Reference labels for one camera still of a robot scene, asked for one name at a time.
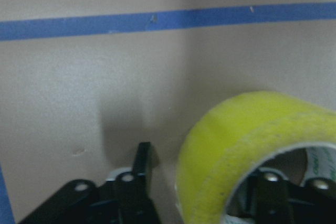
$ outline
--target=yellow tape roll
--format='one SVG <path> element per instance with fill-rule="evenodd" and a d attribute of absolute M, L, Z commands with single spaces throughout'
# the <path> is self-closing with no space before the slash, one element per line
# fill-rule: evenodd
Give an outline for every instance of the yellow tape roll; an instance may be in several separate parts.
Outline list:
<path fill-rule="evenodd" d="M 276 154 L 336 146 L 336 113 L 277 92 L 224 101 L 190 131 L 181 148 L 176 189 L 186 224 L 219 224 L 249 172 Z"/>

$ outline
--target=tape roll hole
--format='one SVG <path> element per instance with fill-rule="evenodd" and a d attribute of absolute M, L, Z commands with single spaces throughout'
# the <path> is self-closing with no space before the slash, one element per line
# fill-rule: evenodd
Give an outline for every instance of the tape roll hole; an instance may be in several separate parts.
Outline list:
<path fill-rule="evenodd" d="M 312 146 L 287 151 L 263 162 L 259 168 L 267 167 L 280 171 L 285 179 L 295 185 L 313 177 L 324 177 L 336 181 L 336 148 L 328 146 Z M 274 174 L 267 175 L 267 180 L 276 182 Z M 233 193 L 225 214 L 245 218 L 243 205 L 246 200 L 247 183 L 244 180 Z"/>

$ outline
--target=blue line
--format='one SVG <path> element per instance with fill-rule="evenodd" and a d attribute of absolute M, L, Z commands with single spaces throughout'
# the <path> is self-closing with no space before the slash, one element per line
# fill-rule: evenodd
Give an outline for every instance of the blue line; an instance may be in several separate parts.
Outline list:
<path fill-rule="evenodd" d="M 12 209 L 9 204 L 4 177 L 0 167 L 0 223 L 15 224 Z"/>
<path fill-rule="evenodd" d="M 321 19 L 336 19 L 336 2 L 7 21 L 0 41 Z"/>

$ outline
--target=blue tape strip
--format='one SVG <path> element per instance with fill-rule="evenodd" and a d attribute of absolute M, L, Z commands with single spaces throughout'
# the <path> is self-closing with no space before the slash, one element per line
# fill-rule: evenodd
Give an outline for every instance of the blue tape strip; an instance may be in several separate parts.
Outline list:
<path fill-rule="evenodd" d="M 9 204 L 4 177 L 0 167 L 0 223 L 15 224 L 12 209 Z"/>
<path fill-rule="evenodd" d="M 318 19 L 336 19 L 336 2 L 0 22 L 0 41 Z"/>

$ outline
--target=roll of adhesive tape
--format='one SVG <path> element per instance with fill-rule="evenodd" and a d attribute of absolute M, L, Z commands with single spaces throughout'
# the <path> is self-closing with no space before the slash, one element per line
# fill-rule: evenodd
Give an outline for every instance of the roll of adhesive tape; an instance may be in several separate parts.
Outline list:
<path fill-rule="evenodd" d="M 266 160 L 312 146 L 336 148 L 336 113 L 277 92 L 241 94 L 190 131 L 177 165 L 186 224 L 219 224 L 235 189 Z"/>

